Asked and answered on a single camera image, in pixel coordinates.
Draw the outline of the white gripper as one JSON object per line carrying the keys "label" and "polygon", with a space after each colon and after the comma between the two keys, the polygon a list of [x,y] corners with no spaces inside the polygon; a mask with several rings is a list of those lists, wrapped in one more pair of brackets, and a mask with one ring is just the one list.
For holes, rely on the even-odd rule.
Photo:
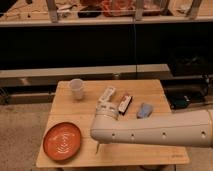
{"label": "white gripper", "polygon": [[99,102],[96,105],[96,114],[109,116],[117,120],[119,112],[118,112],[117,106],[114,103],[105,101],[105,102]]}

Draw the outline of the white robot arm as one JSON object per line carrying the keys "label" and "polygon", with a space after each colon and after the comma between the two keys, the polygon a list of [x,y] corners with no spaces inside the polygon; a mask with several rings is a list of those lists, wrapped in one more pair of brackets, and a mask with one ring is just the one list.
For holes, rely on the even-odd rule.
{"label": "white robot arm", "polygon": [[213,114],[207,110],[118,119],[117,106],[98,103],[90,136],[100,143],[129,143],[213,148]]}

